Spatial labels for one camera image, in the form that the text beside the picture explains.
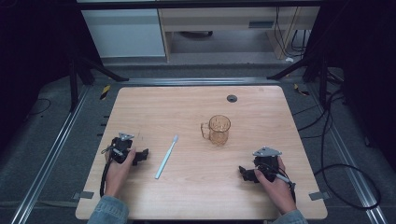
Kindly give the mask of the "light blue toothbrush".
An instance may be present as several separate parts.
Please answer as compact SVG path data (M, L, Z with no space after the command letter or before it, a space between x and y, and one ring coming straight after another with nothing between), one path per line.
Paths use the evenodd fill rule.
M168 148L168 150L166 151L166 153L165 153L165 155L164 155L164 157L163 157L162 163L161 163L161 165L159 166L159 169L157 170L156 175L154 176L155 179L159 179L159 178L161 177L161 174L162 174L162 172L163 172L163 169L164 169L164 167L165 167L167 161L169 160L169 157L170 157L170 155L171 155L171 153L172 153L172 151L173 151L173 149L174 149L174 146L175 146L175 144L177 143L177 141L178 141L178 135L176 134L176 135L174 136L174 138L173 138L173 141L172 141L171 146Z

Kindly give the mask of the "person's left hand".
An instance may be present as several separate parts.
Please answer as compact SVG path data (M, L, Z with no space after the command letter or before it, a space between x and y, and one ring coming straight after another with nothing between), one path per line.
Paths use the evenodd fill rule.
M114 198L120 197L120 192L127 180L130 169L135 157L135 148L133 147L123 163L111 162L106 175L105 191L106 196Z

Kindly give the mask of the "white cabinet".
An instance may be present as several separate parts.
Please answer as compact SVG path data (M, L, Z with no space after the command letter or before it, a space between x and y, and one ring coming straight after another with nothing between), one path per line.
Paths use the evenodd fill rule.
M82 15L101 58L165 55L156 9L83 10Z

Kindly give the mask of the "person's right hand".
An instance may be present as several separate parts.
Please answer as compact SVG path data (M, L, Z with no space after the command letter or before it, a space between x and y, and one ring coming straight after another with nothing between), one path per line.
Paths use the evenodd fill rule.
M255 170L254 174L281 215L297 209L296 203L290 193L289 185L285 181L277 178L273 182L270 182L259 170Z

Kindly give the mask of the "light wooden desk with drawer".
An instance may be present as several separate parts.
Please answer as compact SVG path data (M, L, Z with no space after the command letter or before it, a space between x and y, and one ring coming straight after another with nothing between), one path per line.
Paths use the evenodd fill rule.
M164 34L224 30L263 30L277 59L297 30L311 30L319 7L225 7L159 9Z

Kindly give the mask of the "grey tape strip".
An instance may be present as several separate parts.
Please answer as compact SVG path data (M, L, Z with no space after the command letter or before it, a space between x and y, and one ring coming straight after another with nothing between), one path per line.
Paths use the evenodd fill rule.
M331 195L327 191L318 191L310 193L309 197L312 201L317 201L330 199Z
M91 191L79 191L75 192L73 194L73 199L74 200L79 200L79 199L91 199L93 197L94 193Z

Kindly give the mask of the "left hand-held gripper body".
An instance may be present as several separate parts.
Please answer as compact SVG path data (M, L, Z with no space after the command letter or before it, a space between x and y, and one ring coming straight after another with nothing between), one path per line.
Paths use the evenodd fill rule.
M133 143L133 134L119 133L118 137L115 137L109 147L109 156L117 163L123 163L128 154L129 148Z

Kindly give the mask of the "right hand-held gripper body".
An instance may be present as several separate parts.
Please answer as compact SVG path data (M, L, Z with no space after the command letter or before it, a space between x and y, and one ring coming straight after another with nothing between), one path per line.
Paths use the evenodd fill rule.
M256 168L264 174L268 181L273 182L279 173L277 158L281 155L281 152L270 147L262 147L253 152L252 155Z

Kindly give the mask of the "yellow and black tape piece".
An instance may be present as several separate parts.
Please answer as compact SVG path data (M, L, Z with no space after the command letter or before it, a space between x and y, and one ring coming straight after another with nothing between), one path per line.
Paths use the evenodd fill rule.
M109 90L110 90L110 85L105 85L104 86L104 88L103 88L103 90L102 90L102 93L101 93L101 95L100 95L100 100L104 100L104 99L106 99L106 96L107 96L107 94L108 94L108 92L109 92Z
M294 90L295 90L296 92L300 93L300 94L303 95L303 96L309 96L309 95L310 95L309 91L302 91L302 90L299 88L299 85L297 85L296 83L293 84L293 88L294 88Z

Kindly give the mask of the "aluminium floor rail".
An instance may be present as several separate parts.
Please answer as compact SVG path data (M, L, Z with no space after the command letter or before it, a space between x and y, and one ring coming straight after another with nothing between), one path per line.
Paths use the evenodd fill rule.
M266 77L166 77L166 78L129 78L123 85L135 87L165 86L246 86L276 85L279 81Z
M19 203L19 206L17 207L10 221L10 224L25 224L28 217L30 216L38 200L38 197L44 188L60 153L63 150L64 143L66 142L68 135L70 134L77 120L80 110L83 107L87 94L91 88L91 86L82 87L81 93L78 94L78 101L75 108L68 113L62 129L55 138L54 143L52 144L46 159L44 159L37 175L35 176L31 187L23 197L23 200Z
M325 117L325 123L320 135L320 168L316 172L316 175L322 175L326 186L329 188L330 185L326 177L326 171L330 172L332 168L337 167L345 169L348 179L361 202L361 205L354 205L354 208L364 211L371 224L389 224L380 207L382 200L380 190L374 183L370 183L372 178L357 166L337 128L333 124L330 124L332 113L326 107L326 104L332 103L335 93L330 94L330 96L324 94L324 101L321 101L318 87L314 84L309 84L308 89L313 94L314 101L318 104L318 110ZM326 136L329 136L332 140L335 151L339 154L342 161L341 163L324 165L324 143Z

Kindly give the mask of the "black metal stand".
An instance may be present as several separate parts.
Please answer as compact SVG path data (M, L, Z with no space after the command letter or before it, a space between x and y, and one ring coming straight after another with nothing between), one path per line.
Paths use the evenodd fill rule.
M330 99L327 98L327 80L328 80L328 60L327 50L325 48L312 49L299 62L292 64L279 73L268 77L271 80L280 80L291 72L304 67L304 82L311 82L316 77L319 78L318 98L324 108L330 107Z
M91 73L92 69L104 74L107 77L110 77L117 82L128 81L128 78L118 76L110 70L104 68L99 63L96 63L85 56L81 56L76 50L69 50L67 52L67 56L69 59L71 112L73 112L78 106L78 77L80 77L84 85L91 85L94 82L94 77Z

